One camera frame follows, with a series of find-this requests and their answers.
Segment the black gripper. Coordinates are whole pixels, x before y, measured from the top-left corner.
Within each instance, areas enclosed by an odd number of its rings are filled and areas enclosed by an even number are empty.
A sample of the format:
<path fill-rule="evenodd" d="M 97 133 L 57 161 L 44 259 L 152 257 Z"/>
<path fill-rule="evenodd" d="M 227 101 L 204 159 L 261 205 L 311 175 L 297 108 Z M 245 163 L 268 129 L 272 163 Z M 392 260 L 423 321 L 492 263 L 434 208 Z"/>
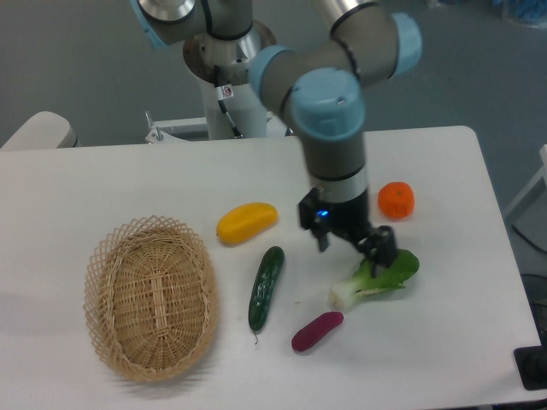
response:
<path fill-rule="evenodd" d="M 388 225 L 374 226 L 368 219 L 368 193 L 340 203 L 320 198 L 320 190 L 312 188 L 298 203 L 300 225 L 309 231 L 324 252 L 333 234 L 350 243 L 370 264 L 371 278 L 377 278 L 379 266 L 390 267 L 397 258 L 394 230 Z"/>

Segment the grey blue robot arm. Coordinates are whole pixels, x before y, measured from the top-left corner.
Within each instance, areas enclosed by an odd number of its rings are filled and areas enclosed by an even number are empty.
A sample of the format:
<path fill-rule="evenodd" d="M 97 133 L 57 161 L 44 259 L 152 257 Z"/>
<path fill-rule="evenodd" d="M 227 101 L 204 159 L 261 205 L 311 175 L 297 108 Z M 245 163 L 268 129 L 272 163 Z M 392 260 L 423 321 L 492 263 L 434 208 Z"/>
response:
<path fill-rule="evenodd" d="M 411 17 L 387 14 L 376 1 L 319 1 L 329 38 L 299 53 L 277 44 L 249 1 L 131 6 L 155 47 L 182 44 L 201 87 L 210 139 L 261 138 L 268 114 L 296 133 L 311 183 L 299 219 L 320 249 L 335 235 L 374 267 L 393 264 L 393 230 L 368 218 L 362 91 L 420 60 L 421 33 Z"/>

